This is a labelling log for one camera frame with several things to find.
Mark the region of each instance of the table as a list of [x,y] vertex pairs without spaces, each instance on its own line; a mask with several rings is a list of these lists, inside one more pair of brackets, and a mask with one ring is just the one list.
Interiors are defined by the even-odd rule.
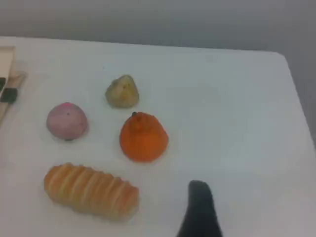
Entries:
[[[225,237],[316,234],[316,157],[286,59],[274,52],[1,37],[28,73],[0,128],[1,236],[175,236],[187,185],[207,182]],[[132,109],[104,100],[109,83],[131,74]],[[70,101],[89,132],[70,143],[45,128],[48,112]],[[169,135],[157,162],[129,161],[119,130],[133,111],[155,115]],[[43,190],[49,168],[94,165],[140,188],[126,224],[53,204]]]

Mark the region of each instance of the pink fruit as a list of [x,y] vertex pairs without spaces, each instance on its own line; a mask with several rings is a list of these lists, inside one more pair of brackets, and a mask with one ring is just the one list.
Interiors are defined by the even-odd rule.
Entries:
[[55,137],[74,140],[85,132],[88,122],[79,106],[66,102],[57,105],[49,112],[46,126]]

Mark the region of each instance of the pear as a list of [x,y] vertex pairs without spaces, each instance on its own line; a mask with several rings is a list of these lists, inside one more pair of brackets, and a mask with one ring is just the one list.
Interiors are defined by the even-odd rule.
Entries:
[[117,108],[130,108],[139,101],[136,84],[130,75],[123,75],[112,81],[105,97],[112,107]]

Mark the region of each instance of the toy bread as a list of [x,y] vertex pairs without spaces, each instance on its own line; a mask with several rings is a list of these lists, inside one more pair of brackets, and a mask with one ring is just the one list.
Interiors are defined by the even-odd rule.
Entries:
[[139,190],[129,182],[71,163],[52,167],[44,188],[54,202],[111,220],[128,219],[139,204]]

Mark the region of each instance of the bread roll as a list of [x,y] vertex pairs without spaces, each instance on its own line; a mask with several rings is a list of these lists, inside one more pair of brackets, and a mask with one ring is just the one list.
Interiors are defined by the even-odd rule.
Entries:
[[44,178],[44,188],[57,203],[111,220],[131,217],[139,204],[139,190],[129,182],[71,163],[52,167]]

